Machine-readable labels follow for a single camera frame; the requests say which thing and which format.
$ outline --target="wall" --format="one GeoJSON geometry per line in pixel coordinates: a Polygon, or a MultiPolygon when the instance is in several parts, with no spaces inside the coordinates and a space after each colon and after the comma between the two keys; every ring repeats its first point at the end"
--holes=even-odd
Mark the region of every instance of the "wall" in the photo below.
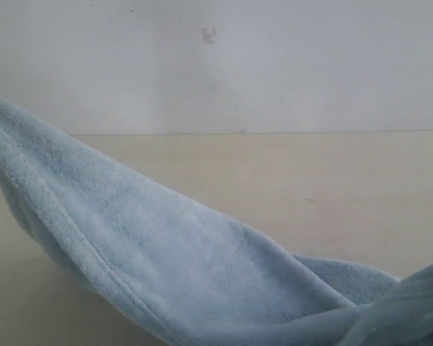
{"type": "Polygon", "coordinates": [[[0,0],[0,94],[73,134],[433,130],[433,0],[0,0]]]}

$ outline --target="fabric fold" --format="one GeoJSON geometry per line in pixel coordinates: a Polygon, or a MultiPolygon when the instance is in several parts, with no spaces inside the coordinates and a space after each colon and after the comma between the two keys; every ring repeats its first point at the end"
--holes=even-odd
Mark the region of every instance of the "fabric fold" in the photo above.
{"type": "Polygon", "coordinates": [[[433,345],[433,266],[400,282],[292,256],[2,98],[0,186],[48,256],[169,345],[433,345]]]}

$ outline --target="towel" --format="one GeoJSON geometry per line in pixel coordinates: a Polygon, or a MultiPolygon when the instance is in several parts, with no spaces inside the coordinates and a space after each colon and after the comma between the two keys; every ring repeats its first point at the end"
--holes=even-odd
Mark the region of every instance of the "towel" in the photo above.
{"type": "Polygon", "coordinates": [[[433,345],[433,265],[292,255],[1,97],[0,186],[55,263],[169,345],[433,345]]]}

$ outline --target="fleece blanket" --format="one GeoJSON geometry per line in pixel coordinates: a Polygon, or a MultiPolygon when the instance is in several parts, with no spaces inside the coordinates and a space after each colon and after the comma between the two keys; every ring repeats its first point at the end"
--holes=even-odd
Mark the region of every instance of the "fleece blanket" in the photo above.
{"type": "Polygon", "coordinates": [[[291,255],[2,98],[0,186],[54,262],[169,345],[433,345],[433,265],[291,255]]]}

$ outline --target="floor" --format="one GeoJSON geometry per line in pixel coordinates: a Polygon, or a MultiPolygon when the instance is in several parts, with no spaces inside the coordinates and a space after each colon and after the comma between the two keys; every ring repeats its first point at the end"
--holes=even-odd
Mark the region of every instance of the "floor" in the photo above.
{"type": "MultiPolygon", "coordinates": [[[[289,251],[401,277],[433,262],[433,132],[88,136],[289,251]]],[[[66,277],[0,192],[0,346],[163,345],[66,277]]]]}

